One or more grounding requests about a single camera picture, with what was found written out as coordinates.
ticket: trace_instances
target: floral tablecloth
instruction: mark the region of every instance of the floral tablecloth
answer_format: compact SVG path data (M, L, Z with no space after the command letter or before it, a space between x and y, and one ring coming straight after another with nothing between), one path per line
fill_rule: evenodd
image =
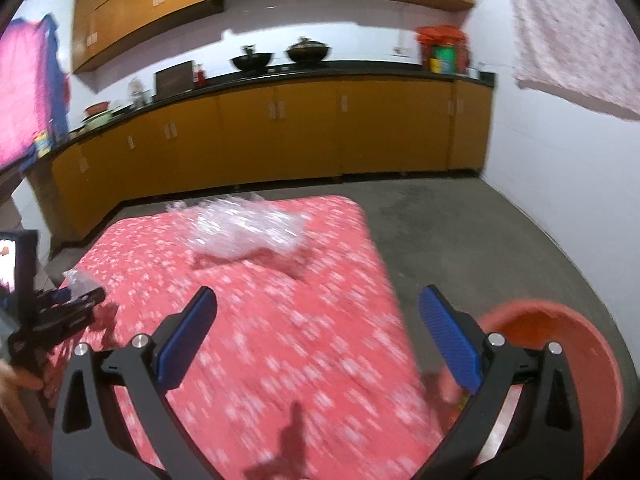
M197 258L176 241L176 212L108 228L76 266L107 301L56 349L49 388L81 339L124 345L207 285L218 317L167 398L226 479L408 479L442 434L364 215L339 196L277 204L307 218L305 249L286 262ZM126 391L116 394L141 457L161 466Z

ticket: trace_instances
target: countertop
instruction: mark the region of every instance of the countertop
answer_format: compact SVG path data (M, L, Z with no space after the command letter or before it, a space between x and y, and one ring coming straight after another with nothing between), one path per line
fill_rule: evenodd
M268 66L264 72L260 73L245 73L245 72L232 72L207 79L207 85L203 88L193 89L188 92L184 92L167 99L155 101L138 110L132 110L126 112L117 117L114 117L108 124L94 128L93 130L78 135L75 139L70 139L64 144L60 144L53 148L49 153L35 161L29 168L46 160L48 158L55 157L60 152L66 150L69 146L72 146L76 142L84 142L87 139L98 136L105 131L125 123L139 115L146 114L158 108L168 106L180 101L205 96L208 94L216 94L222 91L231 90L235 88L242 88L244 86L256 86L261 84L278 83L287 80L297 80L305 78L323 78L323 77L337 77L337 76L366 76L366 75L383 75L383 76L400 76L400 77L415 77L421 79L433 79L439 81L454 81L463 80L469 81L484 86L493 87L495 85L495 74L492 72L479 72L480 79L474 79L463 75L447 75L447 74L434 74L429 72L421 65L414 63L398 63L393 61L325 61L320 65L313 68L306 68L296 63ZM3 170L0 170L0 174L5 171L14 168L20 162L24 160L18 160L13 164L7 166Z

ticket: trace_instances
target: floor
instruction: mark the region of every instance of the floor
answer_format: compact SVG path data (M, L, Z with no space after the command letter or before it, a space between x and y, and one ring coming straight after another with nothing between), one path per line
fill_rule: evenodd
M423 372L443 365L418 318L417 294L423 286L435 283L453 305L475 316L505 300L545 298L583 314L609 341L625 384L624 420L631 416L638 377L607 309L556 245L479 178L386 179L259 192L268 200L339 194L364 209ZM129 206L111 222L156 214L165 207L166 202ZM63 250L47 272L56 280L90 246Z

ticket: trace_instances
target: blue gripper pad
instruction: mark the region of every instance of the blue gripper pad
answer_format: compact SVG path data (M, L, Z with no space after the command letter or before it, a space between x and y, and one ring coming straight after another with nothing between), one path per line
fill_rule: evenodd
M201 286L180 314L168 316L158 327L152 338L157 344L153 363L159 391L180 386L217 312L213 290Z
M456 322L457 312L434 285L422 290L418 309L458 386L476 393L482 383L480 355Z

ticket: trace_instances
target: metal bolt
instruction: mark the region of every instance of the metal bolt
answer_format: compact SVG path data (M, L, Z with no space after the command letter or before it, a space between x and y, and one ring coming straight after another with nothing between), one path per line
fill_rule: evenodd
M562 353L562 345L552 341L549 343L549 351L554 355L560 355Z
M147 343L149 343L149 336L147 334L135 335L131 340L131 344L135 346L135 348L144 348Z
M497 332L491 332L489 334L489 343L491 346L502 346L505 343L505 338L502 334L498 334Z
M82 356L82 355L86 354L88 351L89 351L89 345L87 343L80 343L74 349L74 354Z

